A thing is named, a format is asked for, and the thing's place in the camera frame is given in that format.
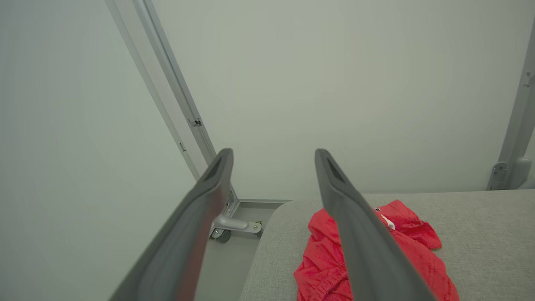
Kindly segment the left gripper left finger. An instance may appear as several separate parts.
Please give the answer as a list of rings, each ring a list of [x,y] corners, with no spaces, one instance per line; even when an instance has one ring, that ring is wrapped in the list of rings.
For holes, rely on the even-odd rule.
[[[225,208],[234,162],[222,149],[147,246],[112,301],[192,301],[214,219]]]

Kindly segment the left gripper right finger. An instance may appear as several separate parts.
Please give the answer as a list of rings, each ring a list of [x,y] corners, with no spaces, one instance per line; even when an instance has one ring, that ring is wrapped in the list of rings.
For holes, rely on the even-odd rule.
[[[327,149],[316,149],[323,207],[336,221],[357,301],[433,301],[435,296],[403,250]]]

